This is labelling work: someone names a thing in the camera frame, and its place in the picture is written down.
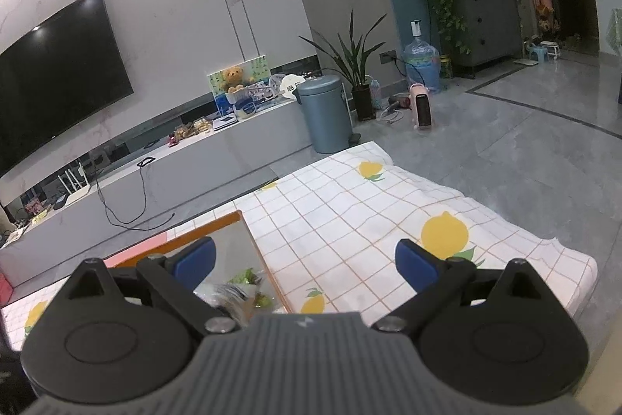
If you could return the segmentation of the clear mixed snack bag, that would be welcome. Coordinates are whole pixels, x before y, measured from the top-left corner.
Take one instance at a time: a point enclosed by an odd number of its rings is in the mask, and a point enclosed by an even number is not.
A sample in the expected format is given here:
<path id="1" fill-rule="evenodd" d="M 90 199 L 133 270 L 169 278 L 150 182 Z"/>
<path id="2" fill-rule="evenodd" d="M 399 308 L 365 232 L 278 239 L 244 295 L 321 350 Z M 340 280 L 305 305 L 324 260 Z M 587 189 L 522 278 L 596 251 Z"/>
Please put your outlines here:
<path id="1" fill-rule="evenodd" d="M 227 313 L 241 327 L 247 326 L 255 313 L 252 300 L 232 283 L 204 282 L 196 287 L 194 294 L 213 308 Z"/>

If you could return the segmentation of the green label nut bag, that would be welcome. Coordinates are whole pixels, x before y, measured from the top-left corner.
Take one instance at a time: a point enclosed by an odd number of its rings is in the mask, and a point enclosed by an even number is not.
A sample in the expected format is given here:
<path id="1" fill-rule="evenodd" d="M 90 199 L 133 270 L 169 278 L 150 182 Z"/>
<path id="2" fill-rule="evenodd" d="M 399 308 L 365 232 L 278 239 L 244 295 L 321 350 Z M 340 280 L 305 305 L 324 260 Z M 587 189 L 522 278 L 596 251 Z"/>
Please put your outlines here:
<path id="1" fill-rule="evenodd" d="M 252 300 L 255 310 L 266 310 L 273 305 L 272 299 L 262 291 L 264 273 L 255 271 L 253 268 L 242 270 L 229 280 Z"/>

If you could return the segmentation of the orange cardboard box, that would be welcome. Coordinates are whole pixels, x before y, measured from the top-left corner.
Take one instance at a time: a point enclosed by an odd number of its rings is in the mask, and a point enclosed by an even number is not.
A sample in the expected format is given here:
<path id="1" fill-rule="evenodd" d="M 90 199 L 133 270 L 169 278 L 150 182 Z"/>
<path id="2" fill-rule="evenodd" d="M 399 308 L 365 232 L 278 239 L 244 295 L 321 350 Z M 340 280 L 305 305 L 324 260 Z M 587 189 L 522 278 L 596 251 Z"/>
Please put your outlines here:
<path id="1" fill-rule="evenodd" d="M 289 305 L 269 272 L 264 257 L 253 239 L 243 213 L 234 211 L 180 233 L 165 232 L 128 247 L 105 260 L 109 268 L 133 268 L 145 258 L 153 257 L 183 287 L 193 293 L 201 283 L 229 283 L 247 268 L 264 273 L 262 291 L 273 305 L 260 314 L 287 314 Z"/>

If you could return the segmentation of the grey tv console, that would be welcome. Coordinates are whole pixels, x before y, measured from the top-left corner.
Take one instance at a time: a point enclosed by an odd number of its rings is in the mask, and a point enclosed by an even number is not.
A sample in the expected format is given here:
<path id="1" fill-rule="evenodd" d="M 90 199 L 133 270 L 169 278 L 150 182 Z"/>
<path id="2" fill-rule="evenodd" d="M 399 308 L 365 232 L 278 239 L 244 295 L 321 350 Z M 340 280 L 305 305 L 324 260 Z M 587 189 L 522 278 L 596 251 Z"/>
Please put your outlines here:
<path id="1" fill-rule="evenodd" d="M 301 107 L 288 101 L 216 133 L 161 146 L 145 168 L 126 164 L 3 247 L 1 272 L 13 287 L 61 277 L 86 256 L 115 254 L 256 189 L 274 178 L 275 162 L 310 143 Z"/>

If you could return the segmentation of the white wifi router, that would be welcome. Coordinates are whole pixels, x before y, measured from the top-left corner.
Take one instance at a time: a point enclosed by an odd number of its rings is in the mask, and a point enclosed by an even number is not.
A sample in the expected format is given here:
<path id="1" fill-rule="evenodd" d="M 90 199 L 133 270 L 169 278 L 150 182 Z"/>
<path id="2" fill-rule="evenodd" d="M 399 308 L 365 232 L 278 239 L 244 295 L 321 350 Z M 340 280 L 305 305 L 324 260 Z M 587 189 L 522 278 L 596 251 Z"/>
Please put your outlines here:
<path id="1" fill-rule="evenodd" d="M 57 179 L 63 189 L 63 205 L 70 205 L 90 193 L 91 182 L 81 161 L 68 164 L 57 174 Z"/>

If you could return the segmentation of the lemon pattern tablecloth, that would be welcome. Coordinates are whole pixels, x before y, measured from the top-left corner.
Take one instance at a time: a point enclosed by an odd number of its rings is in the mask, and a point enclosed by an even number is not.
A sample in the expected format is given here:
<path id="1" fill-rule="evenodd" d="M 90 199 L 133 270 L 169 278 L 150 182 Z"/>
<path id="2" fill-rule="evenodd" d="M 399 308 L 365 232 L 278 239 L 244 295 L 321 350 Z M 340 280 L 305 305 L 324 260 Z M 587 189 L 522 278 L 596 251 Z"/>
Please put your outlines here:
<path id="1" fill-rule="evenodd" d="M 409 239 L 434 256 L 502 269 L 527 260 L 569 313 L 595 287 L 591 257 L 541 239 L 456 189 L 393 163 L 368 142 L 326 157 L 152 239 L 155 247 L 232 213 L 248 225 L 260 263 L 289 310 L 357 311 L 366 320 L 413 295 L 395 249 Z"/>

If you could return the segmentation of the pink space heater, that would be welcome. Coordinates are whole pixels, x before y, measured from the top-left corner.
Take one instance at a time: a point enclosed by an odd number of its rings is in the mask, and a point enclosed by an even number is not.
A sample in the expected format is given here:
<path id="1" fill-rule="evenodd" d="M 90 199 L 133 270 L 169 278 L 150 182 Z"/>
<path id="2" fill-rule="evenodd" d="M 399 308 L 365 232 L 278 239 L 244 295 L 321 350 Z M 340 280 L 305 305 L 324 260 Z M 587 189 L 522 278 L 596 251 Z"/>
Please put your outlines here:
<path id="1" fill-rule="evenodd" d="M 431 128 L 432 112 L 428 88 L 422 83 L 413 83 L 409 88 L 409 100 L 414 126 L 418 130 Z"/>

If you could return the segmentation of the potted long leaf plant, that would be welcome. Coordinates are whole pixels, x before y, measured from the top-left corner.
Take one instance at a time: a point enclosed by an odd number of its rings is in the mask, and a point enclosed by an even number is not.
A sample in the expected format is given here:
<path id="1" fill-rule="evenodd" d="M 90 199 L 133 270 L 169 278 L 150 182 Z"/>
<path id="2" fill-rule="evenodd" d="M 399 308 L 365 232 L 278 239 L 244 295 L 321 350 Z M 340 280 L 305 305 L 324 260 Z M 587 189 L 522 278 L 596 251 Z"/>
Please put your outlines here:
<path id="1" fill-rule="evenodd" d="M 338 73 L 339 77 L 350 85 L 350 93 L 358 121 L 375 118 L 375 109 L 371 98 L 371 78 L 367 73 L 367 64 L 370 57 L 377 53 L 386 42 L 381 41 L 369 46 L 368 39 L 386 17 L 386 14 L 380 16 L 367 30 L 357 34 L 354 11 L 351 11 L 347 37 L 343 37 L 341 33 L 336 34 L 338 45 L 334 45 L 318 30 L 311 30 L 313 39 L 299 36 L 299 39 L 310 44 L 330 59 L 333 67 L 324 67 L 324 70 L 332 70 L 332 72 Z"/>

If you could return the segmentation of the blue grey trash bin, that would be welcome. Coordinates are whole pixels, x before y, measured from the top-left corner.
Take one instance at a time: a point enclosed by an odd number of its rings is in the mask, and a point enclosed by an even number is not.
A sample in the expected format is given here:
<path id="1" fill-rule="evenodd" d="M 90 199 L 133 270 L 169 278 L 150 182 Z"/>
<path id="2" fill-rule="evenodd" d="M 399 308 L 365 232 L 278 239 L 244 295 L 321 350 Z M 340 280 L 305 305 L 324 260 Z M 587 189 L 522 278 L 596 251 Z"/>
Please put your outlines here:
<path id="1" fill-rule="evenodd" d="M 348 149 L 353 134 L 345 88 L 337 76 L 314 77 L 295 89 L 313 149 L 335 154 Z"/>

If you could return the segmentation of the teddy bear toy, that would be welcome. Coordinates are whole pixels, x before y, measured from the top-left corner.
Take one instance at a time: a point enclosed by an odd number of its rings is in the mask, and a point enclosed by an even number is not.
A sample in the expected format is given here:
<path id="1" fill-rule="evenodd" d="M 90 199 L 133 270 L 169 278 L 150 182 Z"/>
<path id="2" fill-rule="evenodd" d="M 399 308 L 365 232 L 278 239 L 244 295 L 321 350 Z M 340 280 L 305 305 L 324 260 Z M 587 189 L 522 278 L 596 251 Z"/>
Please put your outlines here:
<path id="1" fill-rule="evenodd" d="M 222 72 L 224 84 L 222 90 L 225 93 L 233 94 L 245 87 L 245 71 L 242 67 L 229 67 Z"/>

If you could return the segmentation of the water jug with pump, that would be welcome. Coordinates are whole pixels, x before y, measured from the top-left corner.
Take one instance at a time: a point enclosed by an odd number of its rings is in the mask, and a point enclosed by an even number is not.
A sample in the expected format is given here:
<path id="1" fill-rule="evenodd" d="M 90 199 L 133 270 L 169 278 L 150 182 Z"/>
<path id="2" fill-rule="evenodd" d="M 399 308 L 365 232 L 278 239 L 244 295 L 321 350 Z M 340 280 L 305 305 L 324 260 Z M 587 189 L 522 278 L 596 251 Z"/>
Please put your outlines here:
<path id="1" fill-rule="evenodd" d="M 441 92 L 441 61 L 439 51 L 426 42 L 422 35 L 421 21 L 410 23 L 412 41 L 403 52 L 403 62 L 410 83 L 425 85 L 432 94 Z"/>

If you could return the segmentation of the green calendar card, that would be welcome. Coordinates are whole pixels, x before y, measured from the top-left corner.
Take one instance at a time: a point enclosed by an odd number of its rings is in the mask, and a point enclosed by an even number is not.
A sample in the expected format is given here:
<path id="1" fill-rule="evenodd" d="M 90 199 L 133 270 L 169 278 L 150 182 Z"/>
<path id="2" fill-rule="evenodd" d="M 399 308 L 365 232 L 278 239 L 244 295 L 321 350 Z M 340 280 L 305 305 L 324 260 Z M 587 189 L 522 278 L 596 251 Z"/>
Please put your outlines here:
<path id="1" fill-rule="evenodd" d="M 234 113 L 234 104 L 230 98 L 250 86 L 267 84 L 270 76 L 265 55 L 207 74 L 218 114 L 225 116 Z"/>

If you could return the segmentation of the grey drawer cabinet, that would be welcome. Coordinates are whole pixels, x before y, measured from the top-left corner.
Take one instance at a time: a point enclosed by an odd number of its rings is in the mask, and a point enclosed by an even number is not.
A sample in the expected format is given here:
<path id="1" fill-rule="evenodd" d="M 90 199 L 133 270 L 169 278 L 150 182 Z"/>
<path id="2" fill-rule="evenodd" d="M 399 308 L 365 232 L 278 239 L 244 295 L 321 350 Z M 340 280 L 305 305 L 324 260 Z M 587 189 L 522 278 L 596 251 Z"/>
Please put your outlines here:
<path id="1" fill-rule="evenodd" d="M 456 0 L 454 7 L 466 26 L 456 33 L 456 41 L 469 49 L 463 53 L 451 48 L 449 55 L 456 67 L 480 67 L 521 52 L 517 0 Z"/>

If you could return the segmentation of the wall mounted black television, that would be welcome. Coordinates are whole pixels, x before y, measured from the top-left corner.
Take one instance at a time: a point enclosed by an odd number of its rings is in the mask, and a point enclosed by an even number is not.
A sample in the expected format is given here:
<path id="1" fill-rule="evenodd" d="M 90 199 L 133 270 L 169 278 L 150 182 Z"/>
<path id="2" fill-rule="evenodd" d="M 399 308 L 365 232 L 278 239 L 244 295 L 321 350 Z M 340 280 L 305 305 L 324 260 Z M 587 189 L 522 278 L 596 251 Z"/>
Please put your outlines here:
<path id="1" fill-rule="evenodd" d="M 1 54 L 1 173 L 134 92 L 104 0 L 76 0 Z"/>

